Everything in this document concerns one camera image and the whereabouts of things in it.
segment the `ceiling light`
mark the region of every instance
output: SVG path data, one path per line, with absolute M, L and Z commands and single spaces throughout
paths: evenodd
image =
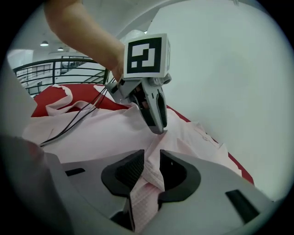
M 47 41 L 43 41 L 41 44 L 40 44 L 40 46 L 48 46 L 49 44 L 48 44 L 48 42 Z

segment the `metal railing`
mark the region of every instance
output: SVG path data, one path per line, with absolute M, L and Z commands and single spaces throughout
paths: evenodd
M 66 73 L 62 73 L 63 63 L 72 65 Z M 109 71 L 98 69 L 95 64 L 92 59 L 52 59 L 26 64 L 13 71 L 28 93 L 36 96 L 53 84 L 105 84 Z

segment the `cloth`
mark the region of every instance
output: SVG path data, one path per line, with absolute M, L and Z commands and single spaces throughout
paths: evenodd
M 66 90 L 65 92 L 67 99 L 49 105 L 51 116 L 31 118 L 23 138 L 40 144 L 65 128 L 77 113 L 61 114 L 57 111 L 71 101 L 70 93 Z M 87 110 L 81 111 L 76 120 L 86 112 Z M 167 115 L 167 131 L 156 135 L 150 131 L 136 105 L 131 105 L 126 110 L 95 110 L 63 138 L 46 145 L 44 151 L 56 154 L 60 162 L 65 163 L 144 149 L 144 170 L 130 195 L 136 232 L 140 232 L 157 213 L 157 197 L 164 191 L 164 181 L 159 170 L 160 149 L 215 162 L 241 175 L 240 170 L 229 159 L 226 146 L 214 142 L 200 124 L 186 123 L 170 109 L 167 110 Z

